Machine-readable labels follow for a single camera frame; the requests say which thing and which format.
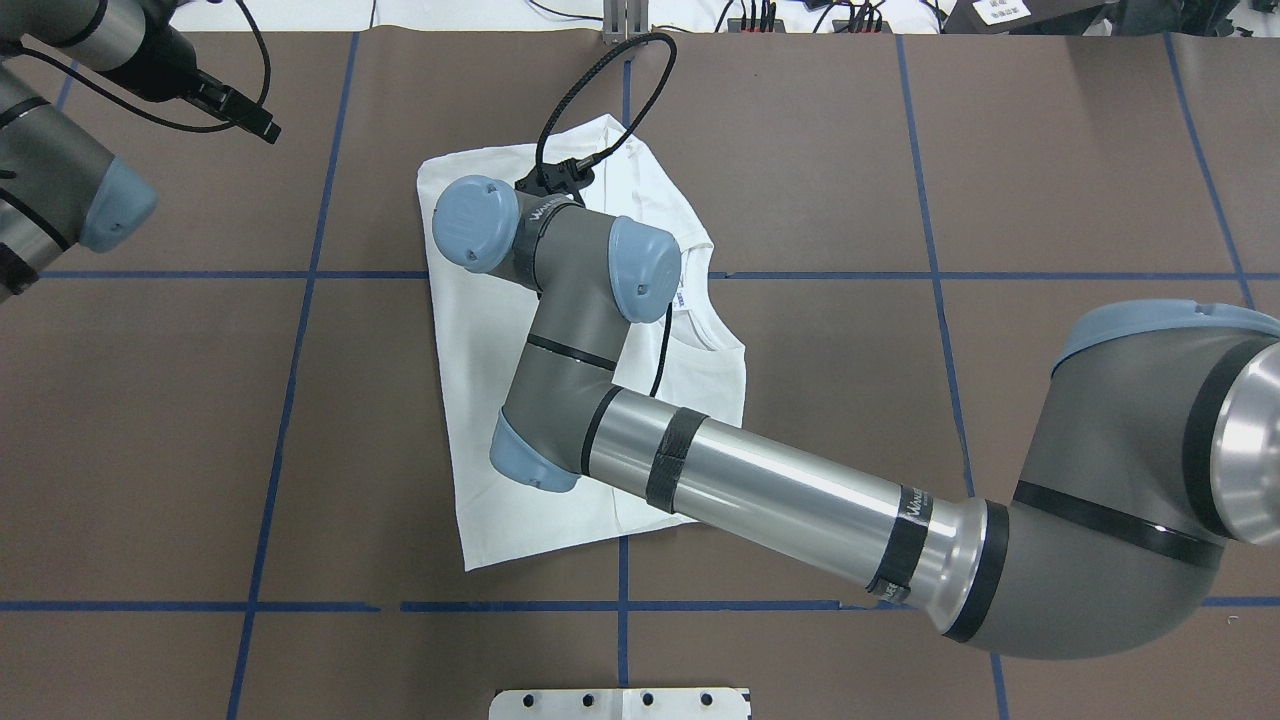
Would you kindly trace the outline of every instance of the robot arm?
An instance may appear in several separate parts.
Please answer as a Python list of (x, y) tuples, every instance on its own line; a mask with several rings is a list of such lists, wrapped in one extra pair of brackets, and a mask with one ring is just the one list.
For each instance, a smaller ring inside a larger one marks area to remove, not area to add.
[(1120, 652), (1203, 601), (1228, 538), (1280, 542), (1280, 323), (1142, 301), (1085, 316), (1053, 372), (1012, 502), (959, 503), (618, 388), (631, 323), (680, 273), (666, 232), (454, 182), (433, 217), (449, 260), (541, 293), (498, 419), (504, 475), (579, 474), (922, 607), (1007, 655)]
[(188, 0), (0, 0), (0, 41), (31, 35), (151, 102), (182, 99), (268, 142), (271, 114), (196, 67), (191, 42), (169, 27)]
[[(169, 27), (175, 0), (0, 0), (0, 61), (24, 36), (59, 47), (134, 95), (183, 99), (275, 142), (271, 114), (196, 67)], [(106, 252), (155, 209), (123, 160), (0, 64), (0, 301), (77, 242)]]

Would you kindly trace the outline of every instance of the black band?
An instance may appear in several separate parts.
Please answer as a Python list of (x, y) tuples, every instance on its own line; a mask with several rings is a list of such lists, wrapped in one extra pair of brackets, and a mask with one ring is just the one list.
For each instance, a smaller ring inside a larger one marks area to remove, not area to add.
[(1231, 532), (1217, 512), (1210, 478), (1217, 415), (1244, 366), (1275, 342), (1274, 337), (1256, 337), (1228, 350), (1208, 372), (1187, 416), (1187, 430), (1183, 433), (1183, 483), (1187, 486), (1187, 500), (1201, 524), (1224, 538), (1230, 538)]
[(676, 486), (680, 483), (680, 474), (685, 470), (685, 457), (689, 456), (694, 436), (698, 434), (698, 428), (703, 425), (705, 419), (707, 415), (696, 410), (681, 407), (667, 423), (667, 432), (662, 433), (658, 452), (653, 455), (649, 484), (644, 489), (649, 505), (663, 512), (676, 511)]
[(881, 557), (876, 575), (867, 584), (867, 592), (881, 600), (901, 603), (911, 593), (911, 575), (924, 552), (924, 541), (929, 537), (929, 518), (933, 516), (933, 496), (902, 487), (897, 501), (897, 519), (888, 534), (888, 544)]
[(613, 398), (622, 392), (622, 388), (613, 386), (609, 392), (604, 393), (600, 398), (600, 404), (595, 406), (595, 415), (591, 415), (591, 424), (586, 427), (586, 438), (582, 439), (582, 474), (586, 477), (591, 475), (591, 446), (595, 445), (595, 433), (600, 429), (600, 420), (604, 419), (605, 410), (609, 409), (609, 404)]
[(44, 97), (28, 97), (13, 108), (9, 108), (4, 113), (0, 113), (0, 129), (41, 105), (49, 105), (49, 100), (45, 100)]
[(1025, 480), (1014, 502), (1197, 568), (1216, 570), (1222, 559), (1222, 547), (1210, 541)]
[(613, 372), (618, 369), (618, 364), (613, 360), (600, 357), (599, 355), (591, 355), (585, 350), (579, 350), (576, 347), (570, 347), (567, 345), (556, 342), (554, 340), (547, 340), (545, 337), (529, 333), (529, 345), (541, 347), (543, 350), (549, 350), (556, 355), (563, 355), (564, 357), (571, 357), (579, 363), (586, 363), (588, 365), (595, 365), (603, 370)]
[(4, 286), (13, 295), (22, 295), (22, 291), (31, 287), (40, 279), (36, 269), (0, 242), (0, 286)]
[(61, 42), (50, 42), (50, 47), (70, 47), (72, 45), (79, 45), (88, 40), (88, 36), (93, 35), (93, 31), (102, 24), (102, 18), (106, 17), (106, 0), (97, 0), (97, 10), (93, 12), (93, 19), (84, 26), (84, 29), (77, 32), (76, 35), (68, 37)]
[[(511, 249), (512, 264), (516, 268), (516, 279), (520, 281), (520, 284), (534, 292), (543, 291), (543, 286), (538, 284), (538, 272), (534, 266), (538, 246), (541, 243), (543, 236), (547, 234), (547, 228), (550, 227), (552, 218), (571, 205), (573, 205), (573, 201), (568, 197), (548, 199), (544, 204), (534, 208), (525, 215), (520, 232), (516, 233), (516, 241)], [(532, 232), (531, 228), (534, 227), (538, 228), (538, 232)]]
[(13, 205), (14, 210), (22, 213), (23, 215), (27, 217), (28, 220), (36, 223), (36, 227), (45, 231), (45, 234), (47, 234), (50, 240), (52, 240), (54, 243), (58, 245), (58, 247), (61, 247), (63, 251), (70, 250), (72, 243), (67, 241), (67, 237), (63, 236), (63, 233), (59, 232), (52, 223), (45, 219), (44, 215), (37, 213), (35, 209), (32, 209), (22, 200), (18, 200), (18, 196), (0, 187), (0, 200), (4, 200), (9, 205)]
[(1005, 573), (1005, 553), (1009, 551), (1009, 509), (987, 501), (987, 532), (982, 541), (982, 553), (978, 556), (978, 570), (973, 575), (973, 585), (964, 598), (964, 606), (955, 623), (947, 628), (943, 637), (966, 643), (978, 633), (987, 620), (991, 601), (1000, 587), (1000, 577)]

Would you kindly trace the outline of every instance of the blue joint cap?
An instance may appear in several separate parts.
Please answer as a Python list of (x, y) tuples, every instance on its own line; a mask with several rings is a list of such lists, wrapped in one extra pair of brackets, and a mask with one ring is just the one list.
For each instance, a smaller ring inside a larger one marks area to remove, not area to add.
[(499, 179), (467, 176), (435, 202), (431, 234), (440, 254), (472, 273), (488, 273), (511, 252), (520, 225), (520, 199)]
[(1280, 337), (1280, 322), (1235, 305), (1201, 305), (1194, 300), (1130, 300), (1105, 305), (1080, 318), (1066, 338), (1053, 372), (1076, 352), (1110, 340), (1180, 328), (1234, 328)]
[(93, 202), (84, 215), (79, 243), (93, 252), (108, 252), (124, 242), (156, 209), (156, 191), (124, 160), (106, 167)]
[(489, 446), (489, 462), (503, 475), (548, 492), (568, 492), (577, 483), (577, 475), (543, 457), (507, 421), (506, 413), (498, 414), (498, 427)]
[(609, 283), (627, 322), (655, 322), (680, 286), (680, 243), (667, 231), (620, 217), (609, 229)]

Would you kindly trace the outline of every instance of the white t-shirt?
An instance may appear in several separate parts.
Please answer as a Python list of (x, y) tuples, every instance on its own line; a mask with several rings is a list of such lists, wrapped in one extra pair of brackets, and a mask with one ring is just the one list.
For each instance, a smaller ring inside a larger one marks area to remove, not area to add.
[[(604, 115), (554, 135), (547, 143), (545, 161), (585, 158), (614, 142), (623, 129)], [(435, 158), (417, 173), (458, 532), (467, 570), (690, 521), (588, 478), (567, 493), (552, 493), (509, 480), (489, 464), (493, 429), (538, 300), (515, 283), (472, 274), (449, 263), (435, 246), (431, 214), (444, 188), (460, 177), (481, 174), (515, 183), (532, 165), (534, 146), (516, 145)], [(707, 295), (712, 241), (689, 201), (635, 136), (595, 168), (595, 182), (582, 190), (582, 200), (590, 210), (627, 215), (676, 237), (684, 272), (658, 398), (740, 425), (746, 393), (745, 348), (716, 315)], [(663, 320), (631, 327), (614, 383), (649, 392), (662, 327)]]

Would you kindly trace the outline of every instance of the silver arm tube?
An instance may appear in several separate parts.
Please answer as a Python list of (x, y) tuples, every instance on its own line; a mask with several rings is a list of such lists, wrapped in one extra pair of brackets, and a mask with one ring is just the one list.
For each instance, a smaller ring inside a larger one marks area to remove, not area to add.
[[(591, 441), (591, 477), (645, 498), (676, 413), (621, 391)], [(691, 438), (672, 509), (849, 578), (883, 600), (909, 601), (940, 630), (960, 614), (986, 528), (982, 501), (936, 500), (712, 419)], [(895, 536), (895, 525), (904, 524), (924, 532)], [(899, 547), (891, 550), (891, 538)], [(887, 579), (884, 560), (893, 551), (908, 555), (909, 569)]]

